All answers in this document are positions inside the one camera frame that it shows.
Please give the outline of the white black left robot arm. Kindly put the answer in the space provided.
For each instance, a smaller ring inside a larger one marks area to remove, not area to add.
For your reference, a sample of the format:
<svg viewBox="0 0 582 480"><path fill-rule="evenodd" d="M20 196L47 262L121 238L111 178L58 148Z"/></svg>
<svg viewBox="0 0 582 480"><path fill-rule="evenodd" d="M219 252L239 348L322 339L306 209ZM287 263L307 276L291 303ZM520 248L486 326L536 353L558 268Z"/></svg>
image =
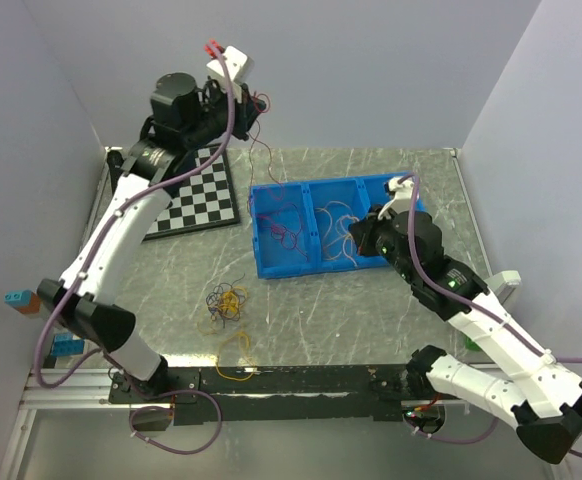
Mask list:
<svg viewBox="0 0 582 480"><path fill-rule="evenodd" d="M104 216L78 257L57 280L44 279L37 295L50 316L37 341L33 372L44 388L42 345L61 325L96 344L133 378L134 392L147 402L169 389L168 362L141 338L136 317L115 304L120 277L149 228L180 186L211 165L195 162L200 149L216 139L245 140L266 104L230 74L211 74L199 86L189 74L161 77L150 98L152 113L138 141L124 155Z"/></svg>

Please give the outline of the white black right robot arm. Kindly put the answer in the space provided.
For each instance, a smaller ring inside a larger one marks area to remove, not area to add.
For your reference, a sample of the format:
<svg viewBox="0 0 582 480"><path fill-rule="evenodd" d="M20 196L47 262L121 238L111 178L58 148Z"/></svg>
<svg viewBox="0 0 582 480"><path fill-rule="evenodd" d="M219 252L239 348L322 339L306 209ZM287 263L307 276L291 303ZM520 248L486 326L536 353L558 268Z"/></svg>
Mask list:
<svg viewBox="0 0 582 480"><path fill-rule="evenodd" d="M445 253L430 214L381 218L372 209L348 230L360 255L385 259L421 305L469 337L503 373L492 376L427 346L407 365L413 395L448 394L489 412L547 463L572 452L582 435L582 377L542 348L468 265Z"/></svg>

